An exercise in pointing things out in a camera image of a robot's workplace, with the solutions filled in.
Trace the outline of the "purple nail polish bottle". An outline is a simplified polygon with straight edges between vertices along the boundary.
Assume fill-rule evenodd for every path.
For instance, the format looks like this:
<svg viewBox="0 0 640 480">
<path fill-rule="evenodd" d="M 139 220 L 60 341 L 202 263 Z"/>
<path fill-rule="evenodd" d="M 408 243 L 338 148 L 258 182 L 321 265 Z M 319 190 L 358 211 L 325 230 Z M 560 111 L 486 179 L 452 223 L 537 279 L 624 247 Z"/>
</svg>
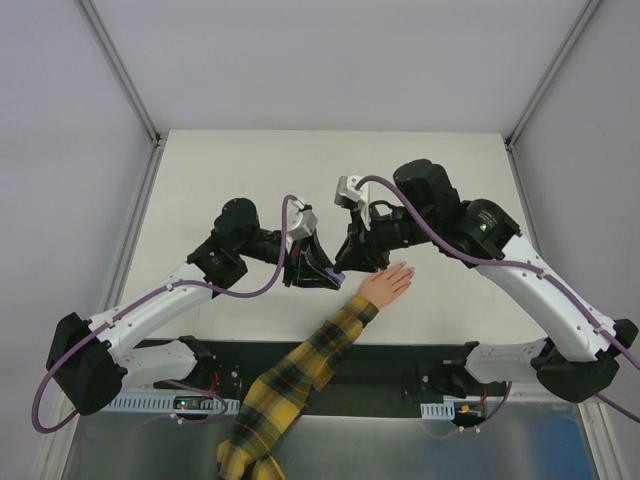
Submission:
<svg viewBox="0 0 640 480">
<path fill-rule="evenodd" d="M 326 268 L 325 272 L 327 276 L 337 285 L 341 285 L 346 278 L 344 273 L 337 272 L 333 268 Z"/>
</svg>

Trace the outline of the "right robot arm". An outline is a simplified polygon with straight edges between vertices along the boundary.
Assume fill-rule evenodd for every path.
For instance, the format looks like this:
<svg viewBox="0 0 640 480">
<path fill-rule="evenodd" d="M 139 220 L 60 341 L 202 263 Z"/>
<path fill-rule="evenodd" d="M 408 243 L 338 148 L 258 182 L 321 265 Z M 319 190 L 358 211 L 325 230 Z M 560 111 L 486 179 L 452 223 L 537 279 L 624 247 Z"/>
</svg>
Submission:
<svg viewBox="0 0 640 480">
<path fill-rule="evenodd" d="M 430 375 L 436 388 L 463 397 L 494 382 L 539 384 L 581 403 L 606 390 L 619 372 L 618 356 L 630 354 L 638 327 L 582 299 L 499 205 L 461 200 L 443 166 L 418 159 L 392 180 L 342 176 L 334 202 L 351 217 L 337 269 L 376 272 L 388 266 L 391 251 L 431 243 L 501 288 L 544 331 L 528 343 L 469 343 L 465 359 Z"/>
</svg>

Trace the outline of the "yellow plaid sleeve forearm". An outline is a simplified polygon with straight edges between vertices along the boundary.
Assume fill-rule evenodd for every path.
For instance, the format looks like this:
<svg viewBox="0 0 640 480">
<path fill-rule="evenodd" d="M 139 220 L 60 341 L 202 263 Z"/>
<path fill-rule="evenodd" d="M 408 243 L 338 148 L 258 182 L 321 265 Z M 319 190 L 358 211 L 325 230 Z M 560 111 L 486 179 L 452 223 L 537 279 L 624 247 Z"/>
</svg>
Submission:
<svg viewBox="0 0 640 480">
<path fill-rule="evenodd" d="M 251 384 L 230 437 L 218 446 L 220 479 L 283 479 L 272 451 L 326 387 L 378 308 L 356 295 Z"/>
</svg>

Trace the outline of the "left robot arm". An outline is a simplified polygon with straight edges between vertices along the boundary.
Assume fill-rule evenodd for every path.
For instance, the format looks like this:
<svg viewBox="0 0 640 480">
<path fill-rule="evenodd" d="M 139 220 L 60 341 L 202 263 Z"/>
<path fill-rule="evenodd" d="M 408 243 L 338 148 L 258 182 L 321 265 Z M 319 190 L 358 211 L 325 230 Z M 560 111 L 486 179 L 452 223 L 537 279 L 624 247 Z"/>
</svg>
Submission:
<svg viewBox="0 0 640 480">
<path fill-rule="evenodd" d="M 88 319 L 77 313 L 61 319 L 46 361 L 48 377 L 81 416 L 100 411 L 127 388 L 164 380 L 204 387 L 211 377 L 211 356 L 193 338 L 149 348 L 139 343 L 220 296 L 254 298 L 277 281 L 287 287 L 339 289 L 344 276 L 322 249 L 316 227 L 312 207 L 292 195 L 282 202 L 278 230 L 261 227 L 251 200 L 228 201 L 209 237 L 156 286 Z M 248 272 L 248 259 L 273 265 L 274 273 L 256 291 L 235 292 L 233 286 Z"/>
</svg>

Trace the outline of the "mannequin hand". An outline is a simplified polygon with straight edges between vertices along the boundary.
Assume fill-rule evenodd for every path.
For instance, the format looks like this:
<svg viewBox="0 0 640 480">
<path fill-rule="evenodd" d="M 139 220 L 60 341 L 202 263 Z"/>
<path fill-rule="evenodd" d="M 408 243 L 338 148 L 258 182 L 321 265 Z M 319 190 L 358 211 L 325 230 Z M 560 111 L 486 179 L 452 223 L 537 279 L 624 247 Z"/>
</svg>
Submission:
<svg viewBox="0 0 640 480">
<path fill-rule="evenodd" d="M 410 286 L 415 274 L 404 262 L 369 275 L 359 286 L 357 295 L 378 309 L 393 303 Z"/>
</svg>

